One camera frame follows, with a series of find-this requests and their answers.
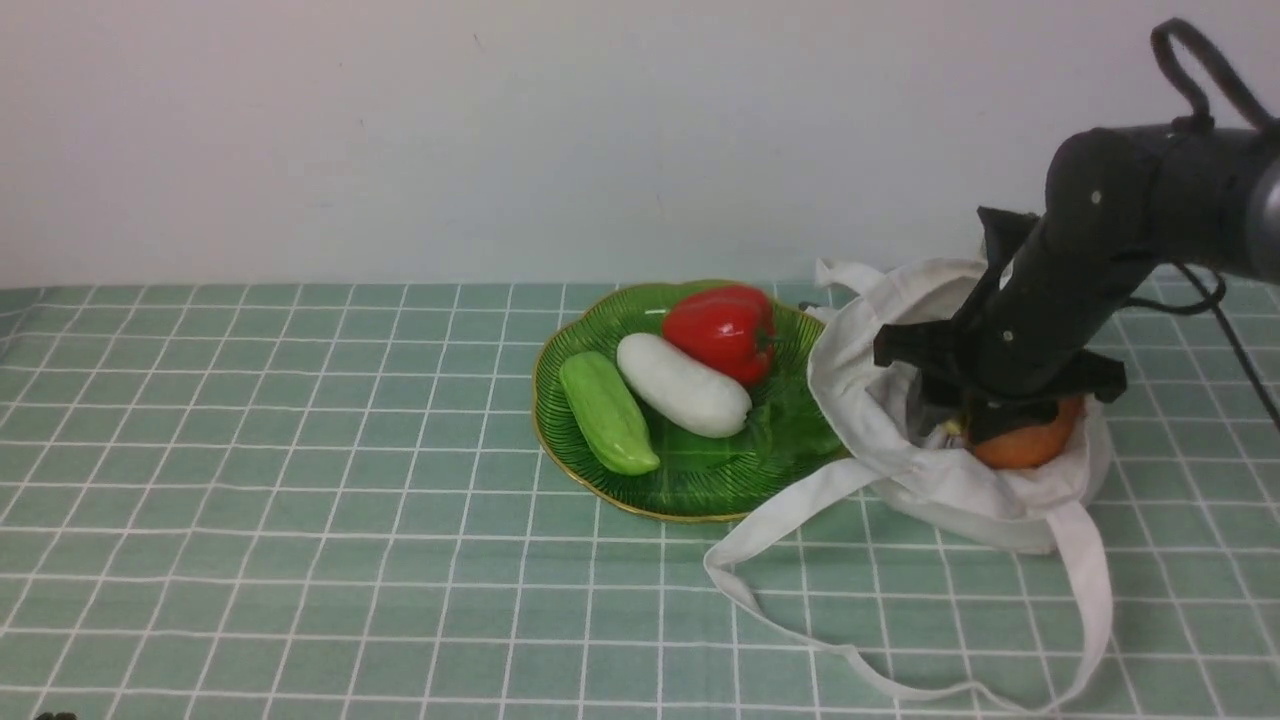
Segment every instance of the red bell pepper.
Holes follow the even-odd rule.
[[[704,290],[677,302],[662,337],[685,355],[744,387],[760,383],[773,364],[773,302],[745,284]]]

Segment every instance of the black cable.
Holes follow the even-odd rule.
[[[1212,295],[1208,288],[1204,287],[1203,281],[1196,277],[1187,265],[1181,263],[1174,263],[1174,265],[1187,275],[1187,279],[1196,287],[1204,301],[1210,301]],[[1211,302],[1208,306],[1210,313],[1213,313],[1213,318],[1217,319],[1219,327],[1222,328],[1222,334],[1226,336],[1228,345],[1231,346],[1231,351],[1235,352],[1235,359],[1240,363],[1240,369],[1244,370],[1244,377],[1249,378],[1249,384],[1253,386],[1253,392],[1258,395],[1258,400],[1262,402],[1263,410],[1271,416],[1271,423],[1275,424],[1276,430],[1280,430],[1280,409],[1276,409],[1275,400],[1271,398],[1271,392],[1267,389],[1266,383],[1258,377],[1257,368],[1253,366],[1253,360],[1249,357],[1249,352],[1244,350],[1244,343],[1240,342],[1240,336],[1235,334],[1235,328],[1231,327],[1231,322],[1226,319],[1226,313],[1217,302]]]
[[[1222,53],[1204,37],[1201,31],[1181,18],[1166,20],[1151,31],[1151,49],[1156,54],[1156,64],[1170,85],[1187,99],[1192,106],[1192,129],[1208,131],[1213,128],[1213,115],[1210,114],[1208,96],[1201,86],[1187,74],[1170,41],[1176,38],[1204,68],[1226,100],[1256,129],[1275,129],[1276,122],[1266,108],[1253,96]]]
[[[1184,268],[1184,265],[1181,265],[1180,263],[1175,264],[1179,268]],[[1217,304],[1222,302],[1224,297],[1226,297],[1226,278],[1224,278],[1216,272],[1213,273],[1213,278],[1217,283],[1213,287],[1213,292],[1206,295],[1204,299],[1201,300],[1199,302],[1192,302],[1190,305],[1165,305],[1164,302],[1156,302],[1155,300],[1147,300],[1144,297],[1130,297],[1129,300],[1125,301],[1124,306],[1146,307],[1148,310],[1158,310],[1161,313],[1169,313],[1170,315],[1181,315],[1184,318],[1190,315],[1199,315],[1201,313],[1212,310],[1215,306],[1217,306]]]

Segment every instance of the green cucumber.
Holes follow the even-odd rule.
[[[643,475],[660,461],[649,445],[649,425],[613,363],[600,352],[564,360],[561,386],[588,447],[602,465],[620,475]]]

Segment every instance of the gold plate rim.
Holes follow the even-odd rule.
[[[650,520],[660,520],[663,523],[680,523],[680,524],[685,524],[685,525],[700,525],[700,524],[712,524],[712,523],[736,523],[736,521],[746,518],[748,515],[750,515],[750,512],[737,512],[737,514],[732,514],[732,515],[666,515],[663,512],[654,512],[652,510],[643,510],[643,509],[636,507],[634,505],[627,505],[626,502],[622,502],[622,501],[620,501],[620,500],[617,500],[614,497],[609,497],[608,495],[600,492],[600,489],[598,487],[595,487],[591,483],[586,482],[585,478],[582,478],[576,471],[573,471],[571,468],[568,468],[564,464],[563,460],[561,460],[554,452],[552,452],[550,445],[548,445],[547,438],[543,437],[541,428],[538,427],[538,369],[541,368],[541,365],[543,365],[543,356],[547,354],[547,348],[550,347],[550,345],[553,342],[556,342],[556,338],[558,338],[561,336],[561,333],[568,331],[571,327],[576,325],[577,323],[581,323],[582,318],[586,318],[586,315],[589,313],[591,313],[593,310],[595,310],[596,307],[599,307],[600,305],[603,305],[609,299],[617,296],[618,293],[627,292],[627,291],[634,291],[634,290],[659,288],[659,287],[684,287],[684,286],[690,286],[690,284],[713,284],[713,286],[716,286],[716,284],[748,284],[748,283],[741,283],[739,281],[726,281],[726,279],[721,279],[721,278],[708,278],[708,279],[701,279],[701,281],[689,281],[689,282],[684,282],[684,283],[637,283],[637,284],[630,284],[630,286],[626,286],[626,287],[620,287],[620,288],[614,290],[613,292],[609,292],[609,293],[604,295],[603,297],[600,297],[599,300],[596,300],[595,302],[593,302],[586,310],[584,310],[582,314],[579,315],[579,318],[576,320],[573,320],[572,323],[566,324],[563,328],[559,328],[558,331],[556,331],[554,333],[552,333],[552,337],[547,338],[547,342],[543,343],[541,350],[538,351],[538,357],[534,360],[534,368],[531,370],[531,377],[529,379],[529,382],[534,387],[532,406],[529,410],[529,421],[532,423],[532,425],[534,425],[534,434],[538,437],[538,445],[541,446],[544,455],[547,455],[548,457],[550,457],[552,461],[556,462],[556,465],[559,466],[559,469],[566,475],[568,475],[570,478],[573,479],[573,482],[576,482],[577,484],[580,484],[580,486],[585,487],[586,489],[591,491],[591,495],[594,495],[595,497],[599,497],[600,500],[608,502],[609,505],[617,507],[618,510],[623,510],[626,512],[630,512],[632,515],[639,515],[641,518],[649,518]],[[777,301],[776,297],[769,297],[769,300],[773,302],[774,310],[782,310],[783,313],[792,313],[792,314],[800,316],[801,322],[805,322],[805,323],[819,323],[819,324],[822,323],[820,320],[815,319],[814,316],[809,315],[808,313],[804,313],[803,310],[799,310],[799,309],[795,309],[795,307],[790,307],[787,305],[782,305],[781,302]]]

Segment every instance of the white cloth bag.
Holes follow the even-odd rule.
[[[842,284],[858,297],[841,310],[810,311],[827,328],[809,356],[809,388],[854,457],[832,462],[764,502],[717,543],[703,564],[716,587],[744,611],[800,643],[844,656],[863,679],[890,697],[929,701],[973,689],[1006,710],[1041,715],[1084,691],[1111,635],[1106,555],[1084,510],[1112,456],[1101,404],[1088,398],[1084,416],[1055,460],[1036,470],[997,471],[966,450],[945,447],[941,430],[913,443],[904,415],[916,370],[900,363],[878,368],[872,360],[872,341],[881,325],[951,316],[984,269],[983,263],[972,260],[927,260],[883,274],[855,263],[819,260],[819,287]],[[854,646],[831,644],[764,616],[750,587],[733,574],[733,565],[755,557],[865,487],[893,509],[974,542],[1014,552],[1057,550],[1084,630],[1080,665],[1066,692],[1039,708],[1025,708],[977,679],[945,688],[913,688],[881,675]]]

